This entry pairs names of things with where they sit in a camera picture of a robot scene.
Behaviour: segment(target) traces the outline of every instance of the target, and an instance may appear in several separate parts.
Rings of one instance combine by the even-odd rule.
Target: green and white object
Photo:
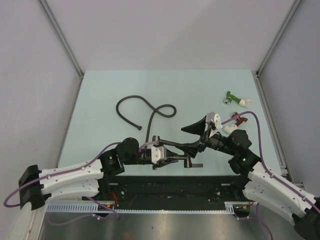
[[[229,105],[232,100],[236,101],[241,107],[249,108],[252,101],[250,99],[244,100],[232,95],[230,91],[226,92],[226,98],[223,100],[224,104]]]

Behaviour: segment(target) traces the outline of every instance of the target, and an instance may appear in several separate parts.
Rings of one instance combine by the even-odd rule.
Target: reflective metal surface
[[[300,240],[293,227],[280,216],[261,208],[273,239]],[[54,223],[79,213],[47,212]],[[121,214],[117,221],[91,216],[65,226],[43,223],[40,240],[263,240],[256,220],[236,220],[225,214]]]

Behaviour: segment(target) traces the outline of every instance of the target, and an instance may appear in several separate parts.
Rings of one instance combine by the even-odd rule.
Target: black rope
[[[157,113],[157,114],[160,114],[161,116],[163,116],[165,118],[172,118],[177,114],[177,108],[175,106],[171,105],[171,104],[163,104],[163,105],[160,105],[158,107],[154,107],[144,97],[139,96],[139,95],[131,95],[131,96],[126,96],[126,97],[122,98],[120,101],[118,101],[118,103],[115,106],[116,113],[119,115],[120,118],[125,120],[128,124],[130,124],[130,125],[134,126],[135,128],[137,128],[138,130],[141,130],[142,126],[139,126],[139,125],[133,123],[132,121],[128,120],[119,111],[119,105],[123,101],[125,101],[127,99],[133,99],[133,98],[137,98],[137,99],[143,100],[151,109],[153,109],[153,113],[150,116],[149,123],[148,123],[148,128],[147,128],[147,131],[146,131],[145,142],[147,143],[149,141],[150,129],[151,129],[151,124],[152,124],[152,120],[154,118],[154,115]],[[162,108],[165,108],[165,107],[172,108],[173,109],[173,113],[172,114],[164,114],[164,113],[159,111],[159,109],[162,109]]]

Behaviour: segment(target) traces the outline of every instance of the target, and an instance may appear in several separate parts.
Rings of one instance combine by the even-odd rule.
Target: green pipe fitting
[[[236,101],[237,103],[240,103],[241,99],[237,98],[235,95],[232,95],[230,91],[226,92],[226,98],[223,100],[223,102],[227,105],[229,105],[232,100]]]

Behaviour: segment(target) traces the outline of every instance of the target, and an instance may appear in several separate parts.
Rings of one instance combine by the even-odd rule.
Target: white table
[[[223,99],[227,91],[239,98],[251,99],[251,107],[243,108],[234,101],[225,105]],[[128,99],[120,105],[120,112],[125,117],[143,127],[141,131],[137,130],[116,113],[117,102],[129,95],[140,95],[155,107],[172,104],[177,108],[177,114],[173,118],[155,114],[150,140],[153,135],[158,135],[173,142],[191,143],[198,140],[199,136],[180,129],[199,121],[209,112],[218,113],[222,121],[229,119],[233,112],[255,112],[261,124],[264,159],[269,167],[281,174],[256,85],[248,69],[87,71],[59,167],[91,160],[106,145],[121,142],[128,137],[136,138],[140,145],[144,143],[152,109],[137,98]],[[172,113],[171,108],[163,108],[161,111]],[[256,122],[251,115],[245,117],[248,121],[240,125],[239,129],[247,131],[252,142],[250,149],[259,155]],[[230,158],[227,154],[207,148],[193,159],[194,163],[203,163],[203,168],[184,168],[182,161],[157,170],[152,170],[151,165],[128,165],[122,175],[234,175],[228,164]]]

